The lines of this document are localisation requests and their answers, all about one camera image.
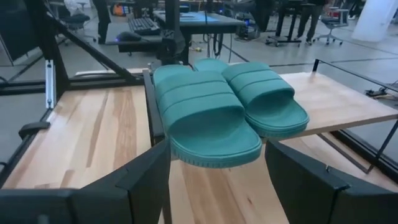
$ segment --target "computer keyboard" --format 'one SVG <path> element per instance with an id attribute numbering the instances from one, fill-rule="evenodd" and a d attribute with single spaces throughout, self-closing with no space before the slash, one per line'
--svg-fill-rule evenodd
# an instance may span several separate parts
<path id="1" fill-rule="evenodd" d="M 129 19 L 131 31 L 139 35 L 159 35 L 160 28 L 150 18 Z"/>

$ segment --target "concrete floor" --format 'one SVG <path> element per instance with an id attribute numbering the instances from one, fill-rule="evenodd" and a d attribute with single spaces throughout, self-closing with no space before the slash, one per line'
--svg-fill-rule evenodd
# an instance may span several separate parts
<path id="1" fill-rule="evenodd" d="M 98 18 L 96 18 L 95 14 L 94 12 L 91 15 L 93 20 L 89 21 L 86 25 L 87 34 L 96 33 Z M 289 20 L 289 18 L 286 18 L 286 25 L 283 32 L 288 32 Z M 275 27 L 274 21 L 275 18 L 271 21 L 270 28 Z M 278 48 L 271 47 L 266 46 L 264 41 L 266 36 L 272 35 L 272 33 L 266 33 L 260 39 L 251 42 L 242 42 L 233 39 L 232 48 L 235 52 L 250 61 L 260 61 L 272 65 L 273 69 L 278 73 L 310 71 L 314 60 L 319 58 L 384 83 L 395 82 L 398 79 L 398 75 L 395 73 L 398 70 L 398 27 L 391 26 L 386 39 L 376 44 L 351 39 L 353 29 L 354 22 L 349 27 L 333 31 L 336 36 L 345 40 L 342 46 L 339 46 L 338 43 L 326 46 L 324 44 L 325 41 L 321 40 L 321 42 L 316 42 L 311 47 L 304 44 L 300 47 L 297 47 L 297 44 L 289 44 Z M 315 36 L 327 33 L 328 29 L 319 22 Z M 194 36 L 194 40 L 195 46 L 206 49 L 205 44 L 200 43 L 201 35 Z M 230 45 L 229 35 L 224 38 L 224 42 L 227 46 Z M 98 45 L 92 43 L 91 40 L 90 43 L 122 67 L 146 67 L 149 62 L 155 60 L 155 53 L 139 52 L 133 53 L 132 57 L 129 57 L 127 54 L 118 53 L 118 48 L 115 46 Z M 104 69 L 100 63 L 74 44 L 70 44 L 69 46 L 61 44 L 59 48 L 69 76 L 74 76 L 77 71 Z M 37 55 L 33 55 L 29 60 L 37 57 Z M 203 57 L 206 57 L 206 52 L 190 52 L 191 62 Z M 228 61 L 228 58 L 229 51 L 223 49 L 221 59 Z M 231 62 L 243 62 L 243 60 L 232 54 Z M 22 69 L 22 66 L 0 67 L 0 75 L 4 78 L 11 78 Z M 319 71 L 360 92 L 370 88 L 379 88 L 349 73 L 327 65 L 320 65 Z M 36 79 L 44 79 L 43 59 L 39 60 L 16 80 Z M 21 143 L 17 133 L 18 130 L 26 123 L 38 121 L 44 111 L 44 94 L 0 97 L 0 161 L 7 161 Z M 394 121 L 388 121 L 352 128 L 351 130 L 366 139 L 374 147 L 379 148 L 393 124 Z M 385 153 L 398 161 L 398 150 L 395 149 L 396 145 L 398 145 L 398 134 L 394 136 Z"/>

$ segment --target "jeans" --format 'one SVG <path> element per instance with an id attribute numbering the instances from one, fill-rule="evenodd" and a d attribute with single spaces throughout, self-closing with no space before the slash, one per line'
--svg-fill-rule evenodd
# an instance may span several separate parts
<path id="1" fill-rule="evenodd" d="M 311 19 L 311 26 L 310 30 L 307 33 L 307 40 L 312 40 L 312 37 L 315 34 L 315 28 L 317 28 L 318 18 L 321 15 L 323 10 L 323 6 L 307 6 L 303 8 L 300 18 L 300 25 L 298 27 L 298 34 L 297 37 L 301 37 L 304 34 L 305 25 L 310 18 Z"/>

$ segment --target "person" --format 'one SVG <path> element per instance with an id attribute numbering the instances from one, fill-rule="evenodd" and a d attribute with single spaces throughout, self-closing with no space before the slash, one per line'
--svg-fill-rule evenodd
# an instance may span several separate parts
<path id="1" fill-rule="evenodd" d="M 311 16 L 312 17 L 311 25 L 310 29 L 307 32 L 307 39 L 305 42 L 308 45 L 312 45 L 312 37 L 314 36 L 315 29 L 317 28 L 318 18 L 321 16 L 322 10 L 325 7 L 325 5 L 330 3 L 330 0 L 308 0 L 308 3 L 314 5 L 303 7 L 300 18 L 300 25 L 298 26 L 297 37 L 295 39 L 297 40 L 301 38 L 301 36 L 303 36 L 305 25 Z"/>

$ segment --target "wooden table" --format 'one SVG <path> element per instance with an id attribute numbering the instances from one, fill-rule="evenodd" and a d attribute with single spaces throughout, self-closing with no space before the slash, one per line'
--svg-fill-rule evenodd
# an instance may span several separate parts
<path id="1" fill-rule="evenodd" d="M 377 169 L 364 174 L 313 135 L 397 119 L 398 111 L 319 73 L 282 78 L 295 88 L 295 99 L 310 115 L 300 138 L 284 144 L 398 192 L 398 186 Z M 4 188 L 80 188 L 150 148 L 143 86 L 66 92 L 48 121 L 51 127 L 39 132 Z M 175 224 L 287 223 L 263 155 L 231 169 L 204 169 L 173 161 L 170 194 Z"/>

